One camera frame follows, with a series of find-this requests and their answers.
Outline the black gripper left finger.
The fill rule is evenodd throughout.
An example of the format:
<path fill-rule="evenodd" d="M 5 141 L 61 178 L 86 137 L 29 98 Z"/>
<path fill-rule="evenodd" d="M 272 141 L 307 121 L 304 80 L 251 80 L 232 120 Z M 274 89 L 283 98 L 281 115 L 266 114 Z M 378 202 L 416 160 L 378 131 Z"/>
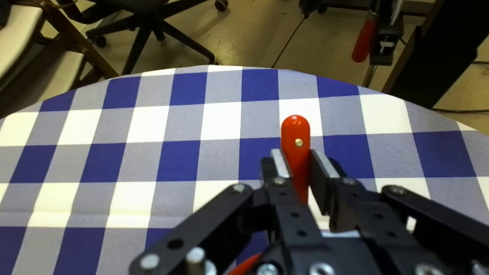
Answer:
<path fill-rule="evenodd" d="M 141 253 L 129 275 L 225 275 L 263 253 L 284 275 L 312 271 L 312 213 L 294 195 L 280 150 L 261 161 L 263 186 L 234 184 Z"/>

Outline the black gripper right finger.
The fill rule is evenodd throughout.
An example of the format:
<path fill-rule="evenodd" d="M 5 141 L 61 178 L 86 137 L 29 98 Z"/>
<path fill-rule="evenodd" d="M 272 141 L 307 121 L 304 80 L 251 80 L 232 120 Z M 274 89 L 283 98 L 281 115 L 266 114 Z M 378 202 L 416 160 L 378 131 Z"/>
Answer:
<path fill-rule="evenodd" d="M 488 227 L 401 186 L 368 192 L 315 150 L 310 189 L 333 233 L 358 231 L 379 266 L 486 266 Z"/>

